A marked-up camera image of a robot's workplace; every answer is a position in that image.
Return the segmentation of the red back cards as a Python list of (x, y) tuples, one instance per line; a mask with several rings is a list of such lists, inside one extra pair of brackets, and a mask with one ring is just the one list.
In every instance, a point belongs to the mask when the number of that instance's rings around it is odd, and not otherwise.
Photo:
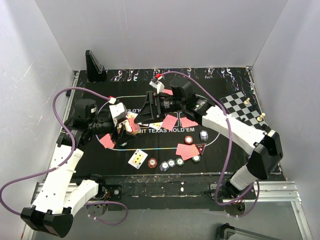
[(115, 146), (109, 133), (103, 136), (99, 141), (105, 149), (113, 149)]
[(200, 153), (195, 144), (187, 145), (179, 143), (176, 148), (176, 155), (181, 156), (184, 161), (198, 156)]

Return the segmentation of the red playing card box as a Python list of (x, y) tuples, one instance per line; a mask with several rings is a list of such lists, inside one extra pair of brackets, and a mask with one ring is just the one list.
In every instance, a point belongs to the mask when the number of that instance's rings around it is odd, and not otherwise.
[(122, 126), (124, 126), (124, 129), (133, 134), (133, 135), (136, 135), (140, 132), (140, 126), (134, 122), (135, 118), (134, 117), (130, 117), (130, 118), (127, 118), (126, 120), (122, 121), (118, 127), (117, 127), (117, 130), (118, 130), (118, 133), (120, 133), (121, 129), (122, 129)]

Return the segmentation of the red back board card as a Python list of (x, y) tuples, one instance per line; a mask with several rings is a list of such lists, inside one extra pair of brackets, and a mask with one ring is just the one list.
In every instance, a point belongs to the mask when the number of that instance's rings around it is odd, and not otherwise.
[(192, 121), (187, 117), (180, 118), (180, 124), (183, 128), (190, 128), (190, 127), (195, 127), (199, 125), (197, 122)]
[(161, 127), (166, 129), (166, 130), (172, 131), (173, 128), (175, 127), (175, 125), (176, 125), (177, 120), (178, 120), (177, 117), (168, 114), (165, 117), (165, 119), (163, 120), (163, 123), (162, 123)]

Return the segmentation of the three of spades card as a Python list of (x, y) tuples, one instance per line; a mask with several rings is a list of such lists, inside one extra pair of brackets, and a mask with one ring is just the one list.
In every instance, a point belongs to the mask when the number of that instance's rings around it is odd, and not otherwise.
[(141, 149), (137, 149), (129, 159), (128, 164), (136, 169), (139, 169), (142, 166), (145, 159), (147, 158), (147, 156), (147, 153), (145, 153)]

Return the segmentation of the red poker chip stack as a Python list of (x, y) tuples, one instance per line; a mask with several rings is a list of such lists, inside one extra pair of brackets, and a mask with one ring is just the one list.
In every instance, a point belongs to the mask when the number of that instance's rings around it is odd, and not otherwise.
[(155, 168), (157, 166), (157, 164), (158, 164), (158, 162), (155, 158), (150, 158), (148, 160), (148, 167), (151, 169)]

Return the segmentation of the red chips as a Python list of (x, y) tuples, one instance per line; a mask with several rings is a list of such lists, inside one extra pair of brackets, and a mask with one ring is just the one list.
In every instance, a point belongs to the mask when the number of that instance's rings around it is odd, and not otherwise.
[(187, 144), (187, 145), (191, 145), (193, 143), (193, 138), (189, 135), (187, 135), (185, 138), (184, 138), (184, 142)]

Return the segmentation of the blue poker chip stack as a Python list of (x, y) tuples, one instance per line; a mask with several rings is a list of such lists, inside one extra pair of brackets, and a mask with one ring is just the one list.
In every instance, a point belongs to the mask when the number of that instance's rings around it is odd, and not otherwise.
[(162, 172), (166, 172), (169, 168), (170, 168), (170, 166), (167, 161), (163, 161), (159, 166), (159, 169)]

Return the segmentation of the blue chips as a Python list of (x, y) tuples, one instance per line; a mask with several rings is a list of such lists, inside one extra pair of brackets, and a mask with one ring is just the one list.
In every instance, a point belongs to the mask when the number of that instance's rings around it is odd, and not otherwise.
[(206, 130), (202, 130), (202, 131), (200, 131), (200, 133), (199, 133), (199, 137), (200, 137), (200, 139), (202, 140), (202, 141), (207, 141), (208, 139), (209, 139), (209, 134), (208, 134), (208, 132), (206, 131)]

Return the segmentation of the blue chip aside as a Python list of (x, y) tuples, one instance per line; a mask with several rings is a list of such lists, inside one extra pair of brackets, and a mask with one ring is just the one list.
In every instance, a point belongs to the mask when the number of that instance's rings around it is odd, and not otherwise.
[(169, 167), (171, 167), (171, 168), (173, 168), (176, 165), (176, 162), (174, 159), (169, 159), (167, 161), (167, 163), (168, 163)]

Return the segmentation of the green poker chip stack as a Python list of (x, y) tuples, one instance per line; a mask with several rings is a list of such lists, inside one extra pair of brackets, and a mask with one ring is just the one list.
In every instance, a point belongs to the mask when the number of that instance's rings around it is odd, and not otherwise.
[(181, 158), (181, 157), (178, 157), (176, 160), (175, 160), (175, 164), (177, 166), (183, 166), (184, 165), (184, 160)]

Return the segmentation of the red triangular acrylic marker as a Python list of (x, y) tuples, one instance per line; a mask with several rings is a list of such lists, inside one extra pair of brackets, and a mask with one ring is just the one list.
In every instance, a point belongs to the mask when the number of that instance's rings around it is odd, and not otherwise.
[(206, 148), (206, 144), (205, 143), (200, 143), (200, 144), (196, 144), (195, 146), (196, 146), (199, 154), (203, 155), (204, 154), (204, 150)]

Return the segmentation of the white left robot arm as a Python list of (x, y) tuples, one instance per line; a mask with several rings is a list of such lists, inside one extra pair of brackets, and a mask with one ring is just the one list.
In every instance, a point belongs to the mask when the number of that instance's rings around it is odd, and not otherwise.
[(126, 143), (135, 135), (126, 130), (125, 105), (115, 98), (106, 111), (107, 117), (99, 117), (96, 101), (80, 99), (74, 113), (64, 122), (52, 156), (50, 171), (37, 197), (30, 207), (21, 211), (21, 219), (33, 230), (64, 238), (70, 231), (74, 216), (86, 205), (108, 206), (112, 190), (101, 175), (90, 174), (67, 193), (70, 181), (84, 150), (95, 135), (110, 134), (116, 145)]

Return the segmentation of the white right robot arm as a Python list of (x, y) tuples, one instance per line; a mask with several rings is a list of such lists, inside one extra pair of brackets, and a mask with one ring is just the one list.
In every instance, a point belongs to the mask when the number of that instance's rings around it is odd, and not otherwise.
[(245, 188), (256, 180), (268, 179), (283, 158), (280, 135), (276, 131), (256, 129), (225, 114), (221, 106), (197, 96), (188, 80), (173, 79), (170, 82), (172, 95), (161, 91), (163, 84), (158, 80), (151, 80), (150, 85), (156, 91), (146, 93), (145, 103), (135, 123), (161, 122), (167, 114), (181, 111), (189, 120), (228, 137), (248, 154), (248, 162), (222, 187), (230, 198), (239, 198)]

